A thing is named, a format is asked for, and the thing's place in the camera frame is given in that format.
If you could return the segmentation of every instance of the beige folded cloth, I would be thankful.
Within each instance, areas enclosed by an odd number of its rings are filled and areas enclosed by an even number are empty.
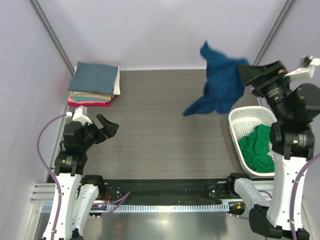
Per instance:
[[[81,94],[73,94],[73,92],[70,93],[71,98],[95,98],[95,99],[104,99],[110,101],[114,95],[112,94],[99,94],[99,93],[81,93]]]

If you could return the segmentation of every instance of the perforated basket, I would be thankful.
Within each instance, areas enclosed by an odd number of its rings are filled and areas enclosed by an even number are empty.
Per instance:
[[[274,172],[260,173],[250,169],[244,160],[238,141],[242,137],[248,136],[250,133],[252,133],[257,125],[264,124],[271,127],[271,124],[275,123],[276,121],[277,119],[273,112],[262,106],[239,107],[230,112],[229,130],[232,141],[240,160],[241,167],[248,174],[259,177],[273,177],[275,175]],[[269,143],[268,155],[272,157],[272,160],[274,160],[274,153],[271,149],[272,144]]]

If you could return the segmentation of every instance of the green cloth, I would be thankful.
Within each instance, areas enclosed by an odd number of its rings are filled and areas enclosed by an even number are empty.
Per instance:
[[[270,127],[260,124],[254,128],[249,136],[240,139],[241,149],[245,163],[257,173],[275,172],[275,163],[267,153],[269,152]]]

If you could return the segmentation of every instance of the robotic arm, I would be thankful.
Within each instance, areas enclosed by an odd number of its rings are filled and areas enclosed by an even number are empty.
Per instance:
[[[270,141],[274,152],[274,186],[271,202],[266,201],[253,186],[249,177],[233,178],[234,191],[250,209],[249,223],[253,232],[265,237],[309,240],[303,229],[301,204],[305,174],[298,183],[295,199],[291,199],[295,179],[304,165],[313,157],[315,137],[310,123],[320,113],[320,89],[309,83],[290,90],[292,80],[312,78],[320,58],[305,56],[299,68],[288,73],[280,61],[264,66],[239,65],[238,71],[252,94],[266,98],[277,122],[270,130]],[[294,222],[290,210],[294,202]]]
[[[43,240],[83,240],[83,229],[92,204],[99,194],[106,192],[102,176],[86,175],[82,178],[88,149],[112,138],[119,128],[101,114],[96,117],[103,126],[100,129],[87,117],[87,108],[80,106],[73,114],[73,121],[64,126],[64,141],[61,143],[65,150],[60,151],[54,162],[61,194],[56,187]]]

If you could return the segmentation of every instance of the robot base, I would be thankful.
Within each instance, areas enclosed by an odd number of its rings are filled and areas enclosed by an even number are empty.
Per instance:
[[[286,237],[293,239],[292,232],[289,230],[282,230],[280,226],[274,227],[267,219],[268,207],[255,204],[249,212],[249,223],[251,230],[262,236],[274,239],[281,239]],[[310,234],[304,229],[299,228],[296,232],[298,240],[309,240]]]

